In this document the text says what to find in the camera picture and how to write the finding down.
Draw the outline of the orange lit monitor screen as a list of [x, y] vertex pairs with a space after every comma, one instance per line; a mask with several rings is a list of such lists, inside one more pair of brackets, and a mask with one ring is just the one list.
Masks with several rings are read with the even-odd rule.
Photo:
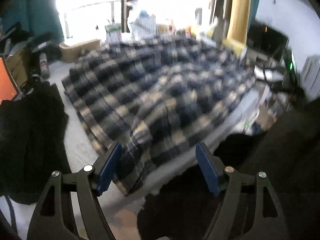
[[6, 67], [3, 57], [0, 59], [0, 100], [15, 100], [18, 96], [18, 88]]

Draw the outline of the navy plaid pants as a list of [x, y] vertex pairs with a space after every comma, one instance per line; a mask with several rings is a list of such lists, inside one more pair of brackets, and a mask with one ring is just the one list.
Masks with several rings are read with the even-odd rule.
[[222, 124], [256, 77], [231, 50], [185, 36], [106, 45], [80, 58], [62, 85], [97, 153], [123, 151], [124, 194]]

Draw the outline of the green white carton box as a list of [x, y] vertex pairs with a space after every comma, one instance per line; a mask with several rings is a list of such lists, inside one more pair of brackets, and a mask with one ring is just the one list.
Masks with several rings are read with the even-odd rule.
[[121, 42], [121, 24], [113, 23], [105, 26], [106, 43], [114, 44]]

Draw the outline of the spray can bottle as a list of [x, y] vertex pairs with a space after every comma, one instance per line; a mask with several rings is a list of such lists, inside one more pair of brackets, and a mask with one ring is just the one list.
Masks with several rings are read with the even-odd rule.
[[48, 79], [50, 77], [50, 71], [49, 71], [49, 66], [47, 61], [47, 55], [45, 53], [41, 53], [39, 56], [39, 61], [40, 61], [41, 77], [43, 79]]

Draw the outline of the black cloth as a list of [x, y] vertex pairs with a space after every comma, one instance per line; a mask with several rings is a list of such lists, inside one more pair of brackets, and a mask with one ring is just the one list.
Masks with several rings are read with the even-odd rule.
[[67, 123], [59, 90], [48, 82], [21, 100], [1, 103], [1, 195], [30, 205], [53, 171], [71, 172], [64, 146]]

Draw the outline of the yellow curtain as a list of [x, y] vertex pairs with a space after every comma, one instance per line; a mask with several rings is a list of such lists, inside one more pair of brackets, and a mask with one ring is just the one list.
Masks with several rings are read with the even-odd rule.
[[246, 46], [251, 0], [232, 0], [227, 36], [222, 44], [240, 56]]

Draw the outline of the teal curtain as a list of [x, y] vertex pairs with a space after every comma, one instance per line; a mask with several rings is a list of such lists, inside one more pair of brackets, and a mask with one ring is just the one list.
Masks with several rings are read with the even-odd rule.
[[56, 0], [11, 0], [1, 12], [2, 30], [8, 31], [15, 23], [32, 36], [50, 33], [57, 42], [63, 41]]

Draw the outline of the cardboard box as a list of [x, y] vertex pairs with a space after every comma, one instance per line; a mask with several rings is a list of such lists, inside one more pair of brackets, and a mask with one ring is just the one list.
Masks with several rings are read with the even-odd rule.
[[85, 42], [76, 43], [74, 45], [67, 45], [65, 42], [59, 44], [62, 61], [65, 63], [75, 62], [85, 52], [97, 50], [100, 48], [100, 40], [94, 39]]

